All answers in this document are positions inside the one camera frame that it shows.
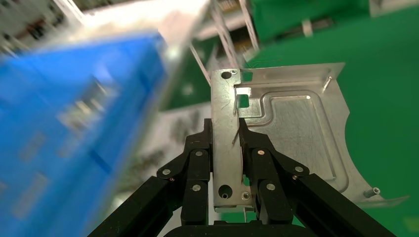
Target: metal pin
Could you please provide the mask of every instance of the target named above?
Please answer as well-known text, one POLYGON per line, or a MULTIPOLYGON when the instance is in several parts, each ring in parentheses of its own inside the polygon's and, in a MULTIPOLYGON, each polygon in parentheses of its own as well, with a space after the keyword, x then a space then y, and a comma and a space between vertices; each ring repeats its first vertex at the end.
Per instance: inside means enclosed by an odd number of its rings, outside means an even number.
POLYGON ((370 197, 375 196, 375 195, 377 195, 377 194, 379 194, 379 193, 380 193, 380 189, 379 189, 379 188, 377 188, 377 187, 374 187, 374 188, 372 188, 372 189, 370 189, 370 190, 368 190, 368 191, 365 191, 365 192, 364 192, 364 196, 365 196, 366 198, 370 198, 370 197))
POLYGON ((325 83, 323 84, 323 88, 326 89, 329 86, 330 81, 332 80, 332 77, 326 78, 325 83))

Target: white shelf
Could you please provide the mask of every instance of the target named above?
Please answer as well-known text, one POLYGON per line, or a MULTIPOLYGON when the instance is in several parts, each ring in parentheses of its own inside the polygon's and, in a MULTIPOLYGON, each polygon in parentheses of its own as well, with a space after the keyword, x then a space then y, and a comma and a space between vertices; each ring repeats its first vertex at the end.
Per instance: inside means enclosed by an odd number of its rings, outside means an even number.
MULTIPOLYGON (((224 16, 225 25, 227 26, 229 31, 236 30, 243 26, 246 26, 245 17, 241 9, 237 11, 227 13, 224 16)), ((210 20, 202 25, 201 30, 196 35, 197 39, 205 40, 214 36, 217 36, 217 28, 214 25, 214 22, 210 20)))

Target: green surface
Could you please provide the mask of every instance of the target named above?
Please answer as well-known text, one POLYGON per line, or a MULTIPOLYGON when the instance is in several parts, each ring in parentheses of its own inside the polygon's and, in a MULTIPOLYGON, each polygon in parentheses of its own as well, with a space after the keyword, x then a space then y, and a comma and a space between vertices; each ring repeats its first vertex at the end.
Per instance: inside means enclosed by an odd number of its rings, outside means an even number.
MULTIPOLYGON (((211 55, 214 45, 218 43, 217 38, 211 38, 205 41, 193 42, 195 50, 201 53, 202 63, 205 65, 211 55)), ((162 111, 171 110, 189 105, 195 105, 211 100, 210 85, 208 85, 198 63, 196 62, 190 50, 186 52, 185 63, 181 65, 178 73, 175 75, 175 83, 168 96, 169 101, 162 105, 162 111)))
MULTIPOLYGON (((269 46, 248 65, 346 63, 337 81, 350 110, 345 137, 351 158, 384 198, 411 195, 397 207, 366 209, 397 236, 419 234, 418 106, 413 99, 419 88, 418 23, 419 7, 360 19, 269 46)), ((223 219, 242 221, 240 215, 223 219)))
POLYGON ((331 17, 345 22, 369 16, 368 0, 252 0, 253 21, 259 40, 266 42, 306 19, 331 17))

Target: circular hole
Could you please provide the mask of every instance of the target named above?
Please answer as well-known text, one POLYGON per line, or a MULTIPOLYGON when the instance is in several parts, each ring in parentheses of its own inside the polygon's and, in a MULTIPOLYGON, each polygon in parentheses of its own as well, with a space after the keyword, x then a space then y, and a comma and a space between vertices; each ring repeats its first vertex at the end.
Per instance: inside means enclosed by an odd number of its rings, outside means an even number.
POLYGON ((224 79, 229 79, 231 77, 231 72, 223 72, 221 73, 221 77, 224 79))
POLYGON ((249 200, 250 199, 250 194, 248 192, 243 192, 242 193, 242 199, 243 200, 249 200))
POLYGON ((218 189, 218 195, 224 199, 230 198, 232 194, 233 190, 228 185, 223 185, 218 189))

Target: blue bin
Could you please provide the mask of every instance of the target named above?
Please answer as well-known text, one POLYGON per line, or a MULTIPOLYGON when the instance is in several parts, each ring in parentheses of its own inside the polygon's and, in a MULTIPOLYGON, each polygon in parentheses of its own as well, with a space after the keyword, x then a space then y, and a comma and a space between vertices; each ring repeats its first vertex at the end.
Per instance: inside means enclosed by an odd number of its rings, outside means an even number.
POLYGON ((0 62, 0 236, 86 236, 166 79, 158 33, 0 62))

